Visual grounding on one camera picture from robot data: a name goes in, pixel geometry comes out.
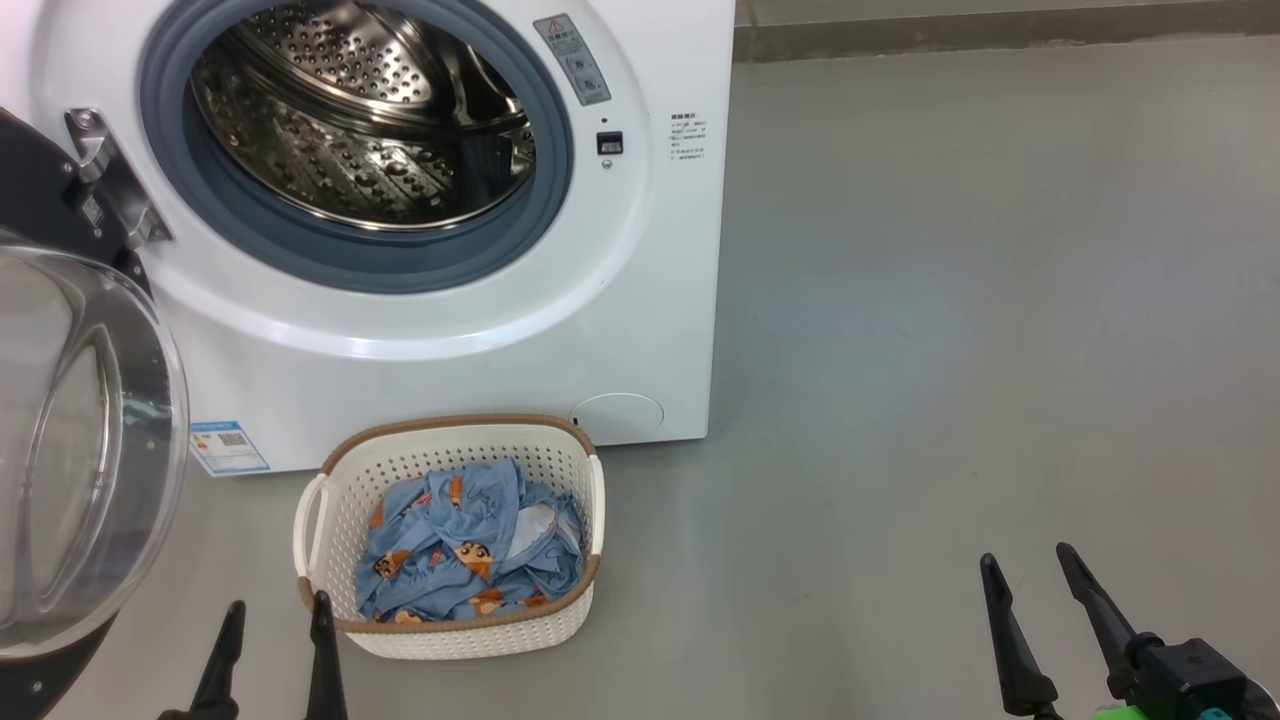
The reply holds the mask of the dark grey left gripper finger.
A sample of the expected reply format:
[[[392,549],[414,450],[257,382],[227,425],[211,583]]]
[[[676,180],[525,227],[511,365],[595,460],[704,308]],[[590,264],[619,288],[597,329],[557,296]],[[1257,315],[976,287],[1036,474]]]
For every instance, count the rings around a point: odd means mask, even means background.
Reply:
[[[335,620],[330,597],[324,591],[314,593],[310,639],[314,643],[314,665],[305,717],[314,720],[348,719]]]
[[[169,708],[159,719],[237,719],[239,705],[232,696],[236,664],[241,659],[246,603],[230,603],[187,710]]]

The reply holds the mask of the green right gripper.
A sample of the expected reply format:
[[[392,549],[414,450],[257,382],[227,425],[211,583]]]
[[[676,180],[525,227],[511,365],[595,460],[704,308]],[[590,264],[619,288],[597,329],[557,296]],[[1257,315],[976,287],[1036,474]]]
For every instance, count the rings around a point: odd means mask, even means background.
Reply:
[[[1107,666],[1107,688],[1115,700],[1148,701],[1155,683],[1146,662],[1161,639],[1135,632],[1110,594],[1097,582],[1073,544],[1056,544],[1056,556],[1073,598],[1083,606]],[[992,553],[980,557],[980,578],[1004,711],[1012,717],[1060,719],[1053,703],[1057,688],[1036,664],[1012,611],[1012,592]],[[1133,705],[1112,705],[1092,720],[1148,720]]]

